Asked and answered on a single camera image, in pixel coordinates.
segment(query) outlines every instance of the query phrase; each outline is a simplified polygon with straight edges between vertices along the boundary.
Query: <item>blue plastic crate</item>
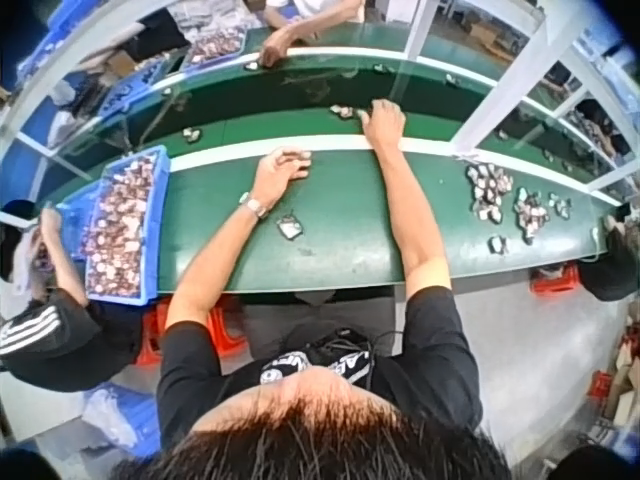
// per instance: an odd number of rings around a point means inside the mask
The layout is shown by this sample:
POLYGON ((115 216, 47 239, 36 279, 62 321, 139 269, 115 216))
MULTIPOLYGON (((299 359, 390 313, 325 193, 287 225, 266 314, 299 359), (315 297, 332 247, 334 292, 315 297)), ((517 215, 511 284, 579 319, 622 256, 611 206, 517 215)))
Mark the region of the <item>blue plastic crate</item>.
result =
MULTIPOLYGON (((142 225, 143 233, 141 241, 141 260, 140 260, 140 296, 139 297, 120 297, 111 295, 99 295, 90 292, 87 288, 88 297, 92 300, 100 300, 104 302, 121 303, 125 305, 146 305, 149 300, 158 296, 158 255, 160 249, 160 226, 162 222, 162 212, 164 206, 164 197, 167 193, 167 184, 169 182, 169 172, 171 160, 167 156, 165 147, 153 147, 143 150, 142 152, 133 154, 122 160, 117 160, 107 165, 100 178, 100 186, 98 187, 98 200, 95 202, 93 215, 91 219, 91 228, 97 228, 96 223, 100 217, 99 204, 100 199, 104 196, 106 189, 111 183, 114 174, 122 172, 131 162, 138 157, 157 155, 153 171, 153 186, 147 198, 147 209, 142 225)), ((87 257, 87 268, 85 270, 85 286, 88 287, 88 274, 93 268, 91 257, 87 257)))
POLYGON ((86 258, 82 240, 91 226, 98 186, 98 181, 92 182, 56 205, 62 215, 62 244, 73 260, 82 261, 86 258))
POLYGON ((47 20, 49 30, 59 28, 73 31, 91 12, 107 3, 106 0, 62 0, 47 20))
POLYGON ((240 45, 240 48, 238 48, 238 50, 232 53, 228 53, 226 55, 221 55, 219 57, 212 58, 211 60, 207 60, 201 63, 194 63, 194 56, 198 54, 198 51, 200 50, 200 45, 202 43, 205 43, 208 38, 210 38, 212 35, 215 35, 218 32, 213 31, 208 34, 205 33, 200 37, 198 37, 195 40, 195 42, 193 42, 193 45, 191 45, 191 48, 187 52, 187 55, 184 57, 184 61, 180 66, 180 71, 185 72, 187 74, 196 73, 196 72, 211 68, 214 65, 228 62, 229 60, 240 56, 242 52, 244 52, 244 49, 246 47, 247 29, 245 27, 229 27, 223 30, 225 31, 234 30, 237 33, 237 35, 241 37, 241 45, 240 45))
POLYGON ((33 49, 33 52, 27 60, 22 63, 22 66, 18 69, 18 83, 21 84, 29 77, 33 76, 33 74, 35 74, 38 69, 48 61, 49 56, 51 56, 55 51, 56 46, 60 42, 64 42, 64 40, 69 36, 69 33, 69 31, 64 29, 52 30, 47 33, 38 46, 33 49))
POLYGON ((136 434, 134 445, 125 445, 107 438, 107 441, 136 457, 146 457, 160 451, 160 426, 158 425, 158 407, 151 394, 129 390, 111 382, 85 392, 85 400, 98 390, 107 390, 115 398, 118 410, 136 434))
POLYGON ((105 97, 98 116, 106 118, 116 112, 126 112, 131 103, 149 91, 159 77, 164 75, 166 60, 152 62, 143 69, 120 80, 105 97))

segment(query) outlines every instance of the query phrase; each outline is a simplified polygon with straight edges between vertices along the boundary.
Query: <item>silver watch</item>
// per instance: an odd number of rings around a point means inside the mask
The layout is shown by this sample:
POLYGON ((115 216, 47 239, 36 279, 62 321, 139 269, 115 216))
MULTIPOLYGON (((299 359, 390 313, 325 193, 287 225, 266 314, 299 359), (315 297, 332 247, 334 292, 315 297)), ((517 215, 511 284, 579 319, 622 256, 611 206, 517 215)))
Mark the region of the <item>silver watch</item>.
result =
POLYGON ((249 196, 249 192, 244 192, 238 202, 240 205, 245 205, 249 210, 256 214, 260 220, 265 218, 269 211, 255 198, 249 196))

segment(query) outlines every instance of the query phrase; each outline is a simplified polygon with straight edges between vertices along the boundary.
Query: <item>pile of items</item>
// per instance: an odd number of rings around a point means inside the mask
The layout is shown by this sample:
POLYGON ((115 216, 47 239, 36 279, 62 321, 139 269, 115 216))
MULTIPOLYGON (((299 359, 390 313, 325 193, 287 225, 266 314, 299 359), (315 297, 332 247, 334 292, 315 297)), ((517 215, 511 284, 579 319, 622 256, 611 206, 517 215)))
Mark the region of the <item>pile of items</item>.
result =
POLYGON ((242 51, 246 32, 241 28, 224 28, 202 35, 193 43, 183 69, 242 51))
POLYGON ((525 188, 519 188, 513 208, 518 215, 518 227, 522 230, 523 240, 531 245, 536 232, 550 220, 547 209, 542 206, 540 192, 528 193, 525 188))
POLYGON ((132 161, 101 194, 88 232, 86 287, 104 296, 140 295, 142 237, 157 155, 132 161))
POLYGON ((493 164, 469 165, 467 177, 473 184, 471 210, 480 220, 502 223, 502 197, 513 189, 513 177, 493 164))

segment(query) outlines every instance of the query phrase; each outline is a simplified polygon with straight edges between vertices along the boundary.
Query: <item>black hair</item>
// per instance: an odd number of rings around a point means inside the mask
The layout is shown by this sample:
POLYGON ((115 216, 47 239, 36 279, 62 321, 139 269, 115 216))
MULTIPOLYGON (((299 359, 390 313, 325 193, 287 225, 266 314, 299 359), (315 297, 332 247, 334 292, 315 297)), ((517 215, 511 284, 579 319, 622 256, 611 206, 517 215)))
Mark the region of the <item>black hair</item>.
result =
POLYGON ((510 478, 503 454, 469 428, 411 420, 372 404, 336 408, 306 401, 283 415, 191 433, 166 452, 122 462, 111 474, 112 480, 510 478))

